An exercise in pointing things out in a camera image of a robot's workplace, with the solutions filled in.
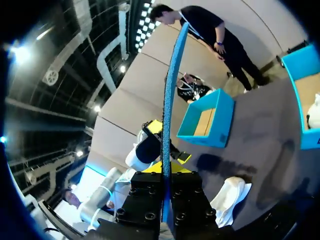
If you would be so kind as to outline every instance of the blue foam strip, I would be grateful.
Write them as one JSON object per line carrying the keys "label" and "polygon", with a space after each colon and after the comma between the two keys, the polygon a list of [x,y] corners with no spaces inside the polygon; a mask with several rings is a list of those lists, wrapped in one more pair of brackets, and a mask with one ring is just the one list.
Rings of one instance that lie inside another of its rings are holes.
{"label": "blue foam strip", "polygon": [[179,72],[179,67],[184,53],[185,44],[187,40],[189,29],[189,23],[185,23],[179,36],[175,42],[173,49],[164,90],[164,106],[163,106],[163,127],[162,127],[162,171],[164,176],[164,201],[162,209],[162,221],[168,222],[170,212],[170,176],[171,176],[171,165],[170,165],[170,128],[171,128],[171,116],[172,108],[174,103],[176,82]]}

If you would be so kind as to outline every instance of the ceiling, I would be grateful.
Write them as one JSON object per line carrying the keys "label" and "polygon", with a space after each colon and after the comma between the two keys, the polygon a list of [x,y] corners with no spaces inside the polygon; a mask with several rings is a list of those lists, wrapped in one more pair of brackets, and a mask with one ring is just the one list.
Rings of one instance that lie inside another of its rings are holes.
{"label": "ceiling", "polygon": [[[22,46],[28,53],[23,60],[18,59],[17,54],[13,56],[6,97],[5,151],[19,187],[25,195],[38,198],[50,186],[49,174],[39,177],[37,184],[32,186],[26,180],[25,172],[74,155],[78,150],[84,152],[82,157],[76,157],[73,163],[57,171],[56,189],[48,200],[52,206],[61,199],[67,174],[82,166],[89,153],[91,137],[84,133],[84,127],[93,128],[97,117],[94,105],[89,101],[103,81],[97,69],[97,58],[119,35],[118,6],[131,4],[131,10],[126,13],[125,33],[129,58],[123,60],[120,46],[105,58],[116,87],[124,76],[120,66],[128,69],[137,54],[135,38],[141,9],[145,3],[150,3],[148,0],[81,1],[88,3],[92,29],[62,64],[55,84],[46,84],[44,76],[57,56],[82,32],[74,7],[77,0],[58,1],[40,16],[28,35],[12,43],[12,47]],[[103,84],[94,104],[102,106],[110,96],[111,92]],[[72,181],[79,181],[80,176],[81,171]]]}

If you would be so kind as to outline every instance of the black cable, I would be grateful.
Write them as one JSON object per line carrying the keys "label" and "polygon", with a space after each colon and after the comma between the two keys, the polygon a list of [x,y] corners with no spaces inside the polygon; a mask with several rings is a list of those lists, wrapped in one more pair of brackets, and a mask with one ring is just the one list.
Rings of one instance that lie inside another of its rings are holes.
{"label": "black cable", "polygon": [[60,233],[59,230],[57,230],[57,229],[55,229],[55,228],[52,228],[52,227],[46,227],[45,229],[43,229],[43,231],[44,231],[45,233],[48,232],[48,231],[55,231],[55,232]]}

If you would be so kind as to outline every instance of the blue box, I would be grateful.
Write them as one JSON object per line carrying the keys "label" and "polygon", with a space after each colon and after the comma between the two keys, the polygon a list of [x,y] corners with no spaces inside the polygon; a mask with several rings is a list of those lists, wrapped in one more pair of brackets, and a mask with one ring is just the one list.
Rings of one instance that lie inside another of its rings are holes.
{"label": "blue box", "polygon": [[[189,104],[177,137],[192,144],[224,148],[229,136],[234,105],[234,100],[221,88],[201,97],[199,100]],[[212,124],[208,125],[208,134],[195,136],[202,112],[209,109],[215,109],[215,112],[211,117],[213,118]]]}
{"label": "blue box", "polygon": [[320,128],[308,129],[306,112],[311,107],[311,100],[315,99],[315,93],[320,92],[320,78],[306,78],[320,72],[320,58],[314,45],[306,46],[282,58],[282,62],[289,74],[296,95],[300,112],[301,123],[301,149],[320,148]]}

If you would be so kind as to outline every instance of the lanyard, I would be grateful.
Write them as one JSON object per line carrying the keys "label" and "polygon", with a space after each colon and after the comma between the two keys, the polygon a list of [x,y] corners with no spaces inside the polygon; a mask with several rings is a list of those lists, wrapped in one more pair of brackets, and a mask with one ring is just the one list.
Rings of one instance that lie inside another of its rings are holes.
{"label": "lanyard", "polygon": [[181,17],[187,22],[189,23],[189,30],[191,32],[193,32],[194,34],[196,34],[198,37],[200,37],[201,39],[204,39],[195,29],[194,27],[191,25],[191,23],[185,18],[185,16],[182,14],[181,11],[179,11],[179,14],[181,15]]}
{"label": "lanyard", "polygon": [[194,95],[196,95],[196,91],[193,89],[192,86],[190,86],[188,83],[186,83],[185,81],[182,81],[183,84],[185,84],[188,88],[182,88],[182,87],[179,87],[178,86],[178,89],[181,89],[181,90],[191,90],[193,92]]}

